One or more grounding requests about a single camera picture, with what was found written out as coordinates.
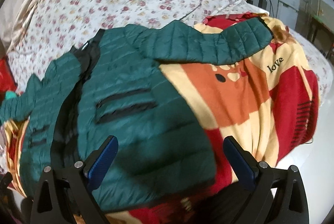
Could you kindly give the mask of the floral quilt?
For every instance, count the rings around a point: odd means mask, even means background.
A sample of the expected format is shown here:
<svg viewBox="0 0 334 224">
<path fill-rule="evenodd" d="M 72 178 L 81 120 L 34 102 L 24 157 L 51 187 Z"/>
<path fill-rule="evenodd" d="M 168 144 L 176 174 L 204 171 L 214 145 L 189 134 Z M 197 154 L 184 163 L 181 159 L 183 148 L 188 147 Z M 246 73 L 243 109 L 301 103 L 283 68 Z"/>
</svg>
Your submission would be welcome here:
<svg viewBox="0 0 334 224">
<path fill-rule="evenodd" d="M 24 36 L 7 51 L 18 91 L 32 74 L 39 78 L 49 62 L 79 47 L 98 29 L 129 23 L 160 28 L 172 20 L 195 25 L 210 15 L 259 12 L 245 0 L 39 0 Z"/>
</svg>

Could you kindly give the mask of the red orange love blanket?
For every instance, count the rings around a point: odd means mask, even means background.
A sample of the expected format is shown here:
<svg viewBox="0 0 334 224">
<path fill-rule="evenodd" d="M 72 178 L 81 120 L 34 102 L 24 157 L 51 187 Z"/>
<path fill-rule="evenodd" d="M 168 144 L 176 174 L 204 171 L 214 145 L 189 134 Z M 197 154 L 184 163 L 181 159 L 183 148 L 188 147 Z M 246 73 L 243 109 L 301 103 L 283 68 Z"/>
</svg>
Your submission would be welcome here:
<svg viewBox="0 0 334 224">
<path fill-rule="evenodd" d="M 186 100 L 208 136 L 216 164 L 213 182 L 168 194 L 152 203 L 119 211 L 102 210 L 112 221 L 188 221 L 198 205 L 237 179 L 223 153 L 223 141 L 228 136 L 233 136 L 256 160 L 266 161 L 271 166 L 312 138 L 318 118 L 319 89 L 304 51 L 280 20 L 258 15 L 249 19 L 252 18 L 264 21 L 273 38 L 264 49 L 250 57 L 230 65 L 166 62 L 159 67 Z M 206 24 L 194 29 L 203 34 L 216 34 L 227 28 L 217 29 Z M 8 168 L 13 175 L 12 186 L 21 195 L 28 196 L 19 176 L 28 120 L 9 119 L 3 123 L 8 122 L 20 126 L 18 137 L 9 143 Z"/>
</svg>

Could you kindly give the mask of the dark green quilted jacket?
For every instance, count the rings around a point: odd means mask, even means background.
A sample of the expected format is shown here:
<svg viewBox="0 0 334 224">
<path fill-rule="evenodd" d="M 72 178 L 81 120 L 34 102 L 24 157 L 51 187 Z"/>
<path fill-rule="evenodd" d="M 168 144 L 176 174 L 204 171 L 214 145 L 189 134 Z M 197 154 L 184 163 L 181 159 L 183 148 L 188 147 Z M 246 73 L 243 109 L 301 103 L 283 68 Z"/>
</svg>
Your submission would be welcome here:
<svg viewBox="0 0 334 224">
<path fill-rule="evenodd" d="M 160 64 L 230 65 L 272 38 L 260 18 L 216 34 L 177 20 L 161 29 L 99 30 L 85 47 L 50 62 L 42 79 L 31 75 L 21 96 L 1 105 L 2 122 L 28 120 L 19 160 L 24 193 L 34 194 L 44 167 L 72 166 L 110 135 L 118 139 L 118 153 L 94 175 L 100 187 L 93 194 L 103 211 L 212 183 L 216 164 L 208 136 Z"/>
</svg>

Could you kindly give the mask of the red clothes pile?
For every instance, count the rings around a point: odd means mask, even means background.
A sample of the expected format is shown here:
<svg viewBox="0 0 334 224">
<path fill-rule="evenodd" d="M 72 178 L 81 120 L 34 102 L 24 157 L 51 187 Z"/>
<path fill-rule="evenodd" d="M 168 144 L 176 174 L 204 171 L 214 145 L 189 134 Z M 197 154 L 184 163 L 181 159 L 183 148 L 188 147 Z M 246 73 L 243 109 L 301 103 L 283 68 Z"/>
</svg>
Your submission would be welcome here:
<svg viewBox="0 0 334 224">
<path fill-rule="evenodd" d="M 15 92 L 17 89 L 17 84 L 9 67 L 7 56 L 4 56 L 0 60 L 0 89 L 1 92 Z"/>
</svg>

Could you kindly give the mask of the black power adapter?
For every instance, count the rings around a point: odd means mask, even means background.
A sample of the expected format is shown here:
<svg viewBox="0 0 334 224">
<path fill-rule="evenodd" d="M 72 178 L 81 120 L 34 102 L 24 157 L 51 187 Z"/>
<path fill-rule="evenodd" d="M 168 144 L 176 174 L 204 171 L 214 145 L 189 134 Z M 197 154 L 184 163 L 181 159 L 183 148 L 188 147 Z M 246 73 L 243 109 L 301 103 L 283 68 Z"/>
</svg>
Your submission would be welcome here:
<svg viewBox="0 0 334 224">
<path fill-rule="evenodd" d="M 267 0 L 259 0 L 258 7 L 261 9 L 266 10 L 267 9 Z"/>
</svg>

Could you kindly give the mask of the teal green garment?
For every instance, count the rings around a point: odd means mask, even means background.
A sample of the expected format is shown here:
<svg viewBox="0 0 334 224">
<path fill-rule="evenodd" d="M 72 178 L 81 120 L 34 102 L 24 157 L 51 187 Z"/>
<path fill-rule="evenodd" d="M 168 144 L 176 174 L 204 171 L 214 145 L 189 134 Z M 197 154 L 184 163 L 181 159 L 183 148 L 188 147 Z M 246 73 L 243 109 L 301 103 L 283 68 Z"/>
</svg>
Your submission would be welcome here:
<svg viewBox="0 0 334 224">
<path fill-rule="evenodd" d="M 17 98 L 17 94 L 14 91 L 6 91 L 5 100 Z"/>
</svg>

